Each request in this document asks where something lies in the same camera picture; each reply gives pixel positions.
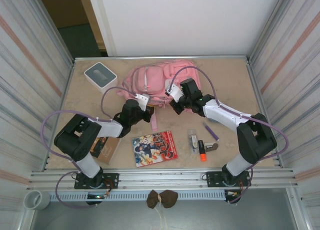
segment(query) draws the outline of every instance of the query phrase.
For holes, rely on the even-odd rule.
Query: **comic book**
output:
[[[137,167],[178,158],[171,131],[135,137],[132,143]]]

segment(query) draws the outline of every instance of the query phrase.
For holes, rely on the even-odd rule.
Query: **book cover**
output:
[[[90,153],[99,161],[109,164],[119,143],[120,138],[97,137],[91,146]]]
[[[171,131],[135,137],[132,144],[137,167],[178,158]]]

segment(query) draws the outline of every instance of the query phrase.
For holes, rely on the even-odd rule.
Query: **wooden table surface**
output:
[[[106,59],[77,61],[66,95],[63,109],[77,110],[94,117],[104,118],[100,111],[102,93],[99,92],[84,76],[84,71],[97,62],[102,62],[117,74],[119,83],[135,66],[163,62],[161,59]],[[247,72],[244,59],[216,58],[192,59],[196,66],[204,70],[213,81],[219,100],[234,109],[244,113],[259,112],[256,97]],[[213,94],[206,78],[200,73],[201,91],[203,94]],[[118,96],[116,91],[106,95],[104,109],[112,116],[121,111],[125,103],[124,97]],[[202,168],[222,167],[232,160],[238,153],[238,139],[235,132],[220,123],[209,122],[208,119],[194,113],[182,112],[177,115],[170,105],[155,109],[158,132],[171,130],[176,145],[178,159],[161,162],[146,168]],[[57,133],[73,117],[72,114],[62,114],[59,118]],[[207,161],[201,162],[198,154],[191,154],[188,142],[188,129],[196,129],[198,139],[204,142],[214,142],[213,137],[203,126],[205,121],[218,135],[220,141],[216,151],[206,154]],[[109,165],[98,162],[103,168],[136,168],[132,138],[151,134],[151,124],[139,122],[131,128],[115,152]],[[266,159],[258,166],[274,166],[272,159]],[[47,168],[74,168],[67,160],[50,156]]]

